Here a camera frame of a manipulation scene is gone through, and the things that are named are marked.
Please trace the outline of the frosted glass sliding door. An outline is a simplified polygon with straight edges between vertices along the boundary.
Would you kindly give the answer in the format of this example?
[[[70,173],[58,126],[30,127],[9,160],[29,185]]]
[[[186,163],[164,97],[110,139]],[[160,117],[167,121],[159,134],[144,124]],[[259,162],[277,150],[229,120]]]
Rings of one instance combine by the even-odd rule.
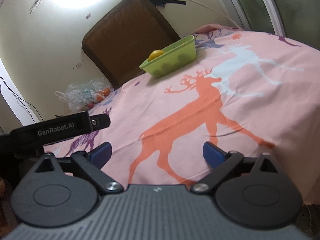
[[[319,49],[319,0],[218,0],[241,28],[288,37]]]

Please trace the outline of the pink deer-print bedsheet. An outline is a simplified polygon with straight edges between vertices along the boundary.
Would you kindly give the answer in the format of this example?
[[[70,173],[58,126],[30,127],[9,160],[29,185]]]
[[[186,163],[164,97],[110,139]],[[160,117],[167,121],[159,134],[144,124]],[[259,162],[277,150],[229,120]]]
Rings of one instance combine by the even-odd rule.
[[[307,205],[319,203],[319,51],[272,34],[206,25],[197,59],[161,79],[140,75],[95,106],[111,124],[46,146],[67,157],[103,142],[103,171],[128,184],[186,184],[210,172],[209,141],[247,157],[271,153]]]

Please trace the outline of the clear plastic fruit bag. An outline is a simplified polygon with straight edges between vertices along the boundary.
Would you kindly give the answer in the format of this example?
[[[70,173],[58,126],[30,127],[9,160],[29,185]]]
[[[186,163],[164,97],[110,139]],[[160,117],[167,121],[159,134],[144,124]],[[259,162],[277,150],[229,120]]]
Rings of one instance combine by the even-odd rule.
[[[67,103],[72,113],[87,111],[102,102],[113,91],[113,87],[103,77],[88,83],[69,84],[65,92],[56,91],[60,101]]]

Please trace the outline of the brown seat cushion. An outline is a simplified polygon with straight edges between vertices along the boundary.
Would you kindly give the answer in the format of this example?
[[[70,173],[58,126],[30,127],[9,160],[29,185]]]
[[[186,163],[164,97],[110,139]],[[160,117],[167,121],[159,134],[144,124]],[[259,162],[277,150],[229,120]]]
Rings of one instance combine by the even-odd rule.
[[[143,74],[140,65],[179,35],[149,0],[123,0],[83,38],[82,50],[114,89]]]

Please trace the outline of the green plastic basket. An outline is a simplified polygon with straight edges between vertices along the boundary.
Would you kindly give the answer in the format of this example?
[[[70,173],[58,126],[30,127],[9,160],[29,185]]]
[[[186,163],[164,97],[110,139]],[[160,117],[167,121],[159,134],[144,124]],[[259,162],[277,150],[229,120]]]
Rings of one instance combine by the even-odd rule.
[[[151,61],[146,59],[139,67],[156,79],[188,65],[197,58],[194,35],[186,36],[162,50],[164,54]]]

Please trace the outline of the yellow lemon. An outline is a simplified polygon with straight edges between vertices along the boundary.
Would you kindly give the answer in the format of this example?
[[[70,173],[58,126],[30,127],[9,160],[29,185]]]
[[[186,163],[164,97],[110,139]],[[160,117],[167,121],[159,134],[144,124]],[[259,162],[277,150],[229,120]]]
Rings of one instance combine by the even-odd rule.
[[[148,61],[152,61],[154,59],[156,59],[157,57],[163,55],[165,53],[165,51],[163,50],[154,50],[153,52],[150,53],[149,57],[148,57]]]

